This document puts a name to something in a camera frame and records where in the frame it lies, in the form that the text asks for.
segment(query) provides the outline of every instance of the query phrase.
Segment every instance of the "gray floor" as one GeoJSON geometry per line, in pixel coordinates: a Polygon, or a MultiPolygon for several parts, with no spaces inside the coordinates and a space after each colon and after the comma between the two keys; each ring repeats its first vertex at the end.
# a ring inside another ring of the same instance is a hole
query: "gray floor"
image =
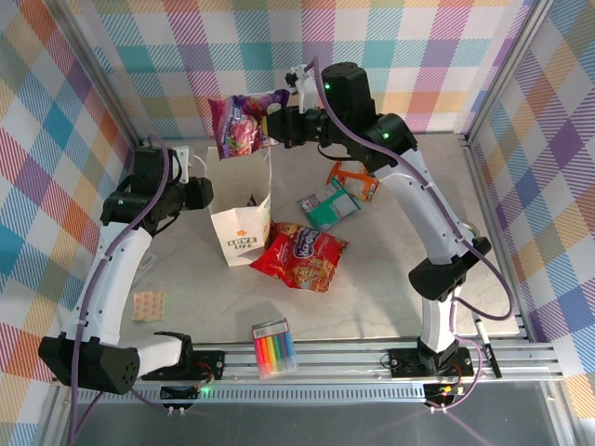
{"type": "Polygon", "coordinates": [[[139,402],[102,402],[76,444],[549,446],[558,441],[538,383],[483,383],[449,414],[434,415],[421,403],[211,404],[181,418],[139,402]]]}
{"type": "MultiPolygon", "coordinates": [[[[457,215],[486,233],[467,165],[454,135],[420,136],[419,148],[444,196],[457,215]]],[[[201,156],[207,141],[183,141],[201,156]]],[[[342,148],[334,148],[340,153],[342,148]]],[[[307,224],[296,200],[316,191],[333,162],[320,156],[313,144],[287,151],[272,150],[272,218],[307,224]],[[314,184],[308,178],[319,178],[314,184]]],[[[192,170],[201,176],[198,163],[192,170]]],[[[407,273],[425,251],[413,226],[386,189],[373,202],[329,231],[350,241],[337,273],[325,294],[293,290],[249,267],[229,268],[223,259],[207,210],[182,215],[153,241],[157,255],[152,269],[133,289],[165,291],[165,318],[132,322],[129,298],[122,320],[122,340],[146,337],[157,330],[186,333],[195,342],[245,341],[253,323],[281,313],[295,338],[335,339],[416,336],[421,327],[421,298],[407,273]]],[[[504,291],[486,267],[473,269],[463,296],[486,311],[502,314],[504,291]]],[[[492,334],[512,334],[514,321],[486,323],[492,334]]],[[[472,319],[461,309],[460,333],[474,333],[472,319]]]]}

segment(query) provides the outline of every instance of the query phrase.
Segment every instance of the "plaid wall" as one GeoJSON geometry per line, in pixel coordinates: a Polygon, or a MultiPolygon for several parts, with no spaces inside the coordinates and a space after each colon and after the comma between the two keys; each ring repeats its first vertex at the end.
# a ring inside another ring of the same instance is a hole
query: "plaid wall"
{"type": "Polygon", "coordinates": [[[518,31],[514,18],[532,2],[69,3],[139,134],[196,138],[212,133],[208,98],[285,87],[287,69],[314,55],[323,67],[351,60],[366,68],[378,109],[414,131],[453,130],[457,119],[462,127],[518,31]]]}
{"type": "Polygon", "coordinates": [[[514,21],[510,26],[509,32],[506,34],[506,38],[504,39],[504,42],[502,43],[502,46],[500,47],[500,50],[497,53],[496,58],[494,59],[494,62],[492,62],[492,66],[490,67],[489,72],[483,78],[482,86],[480,88],[479,93],[475,96],[472,102],[473,105],[471,106],[469,114],[459,114],[458,120],[464,120],[464,124],[461,128],[458,128],[458,126],[455,125],[455,132],[460,132],[463,134],[467,134],[469,132],[469,128],[471,127],[471,124],[473,124],[473,120],[475,119],[477,113],[483,105],[483,100],[485,99],[485,96],[490,91],[492,84],[496,80],[496,75],[498,74],[498,71],[500,70],[502,63],[504,63],[504,61],[506,60],[506,56],[508,55],[510,48],[512,47],[512,44],[514,43],[514,39],[519,33],[519,30],[521,29],[522,24],[524,23],[524,20],[527,18],[527,14],[531,10],[531,6],[535,1],[536,0],[523,0],[522,6],[519,8],[516,17],[514,18],[514,21]]]}
{"type": "Polygon", "coordinates": [[[0,445],[29,445],[38,359],[78,298],[129,150],[41,0],[0,2],[0,445]]]}
{"type": "Polygon", "coordinates": [[[558,0],[478,156],[538,337],[595,439],[595,2],[558,0]]]}

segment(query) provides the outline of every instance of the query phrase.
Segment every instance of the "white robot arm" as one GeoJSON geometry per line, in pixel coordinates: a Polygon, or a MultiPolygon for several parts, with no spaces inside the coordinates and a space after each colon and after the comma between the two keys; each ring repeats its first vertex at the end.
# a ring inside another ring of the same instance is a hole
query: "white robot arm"
{"type": "MultiPolygon", "coordinates": [[[[481,254],[491,246],[485,238],[474,235],[457,219],[446,204],[424,164],[417,142],[405,122],[395,114],[376,114],[365,71],[354,63],[331,65],[323,71],[326,98],[333,112],[349,130],[389,151],[398,153],[404,163],[412,165],[420,177],[386,154],[367,149],[348,138],[334,125],[327,111],[315,107],[312,80],[306,67],[297,67],[287,75],[288,83],[300,94],[300,105],[279,110],[268,117],[269,135],[287,148],[317,141],[322,147],[332,143],[347,148],[352,159],[364,163],[390,190],[424,243],[428,257],[409,273],[409,280],[423,297],[423,326],[418,338],[418,362],[425,375],[436,375],[452,361],[458,342],[450,330],[451,301],[465,281],[467,271],[478,261],[463,242],[472,244],[481,254]],[[440,198],[443,208],[432,199],[429,189],[440,198]],[[458,236],[449,226],[456,222],[458,236]]],[[[105,202],[101,221],[100,245],[89,273],[94,274],[105,249],[127,223],[132,221],[155,194],[157,178],[163,174],[157,167],[163,162],[157,151],[140,148],[135,157],[135,174],[125,180],[105,202]]],[[[85,325],[80,350],[80,387],[113,393],[126,393],[137,376],[163,367],[183,366],[192,341],[188,336],[158,333],[136,345],[119,345],[120,321],[136,268],[158,233],[159,222],[177,216],[182,209],[204,208],[212,199],[210,183],[205,178],[188,178],[185,163],[188,153],[170,155],[178,165],[158,204],[138,228],[131,230],[119,243],[90,297],[84,321],[79,321],[88,282],[77,306],[58,338],[45,337],[39,354],[63,384],[70,384],[73,340],[79,324],[85,325]]]]}

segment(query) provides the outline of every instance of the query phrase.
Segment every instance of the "paper bag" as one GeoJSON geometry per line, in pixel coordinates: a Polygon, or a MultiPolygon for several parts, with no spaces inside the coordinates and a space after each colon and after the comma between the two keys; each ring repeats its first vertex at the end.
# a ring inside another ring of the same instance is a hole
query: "paper bag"
{"type": "Polygon", "coordinates": [[[210,147],[205,176],[213,183],[208,209],[227,264],[252,263],[264,253],[271,228],[270,149],[220,160],[210,147]],[[256,206],[249,204],[251,197],[256,206]]]}

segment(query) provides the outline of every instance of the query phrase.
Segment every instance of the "orange box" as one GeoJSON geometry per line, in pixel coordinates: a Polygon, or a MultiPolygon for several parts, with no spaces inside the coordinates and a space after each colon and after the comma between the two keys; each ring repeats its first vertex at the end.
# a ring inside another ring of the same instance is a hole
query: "orange box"
{"type": "Polygon", "coordinates": [[[337,161],[328,175],[326,184],[331,182],[332,177],[336,177],[352,197],[367,202],[372,201],[372,197],[378,189],[379,181],[370,176],[370,173],[359,161],[337,161]]]}

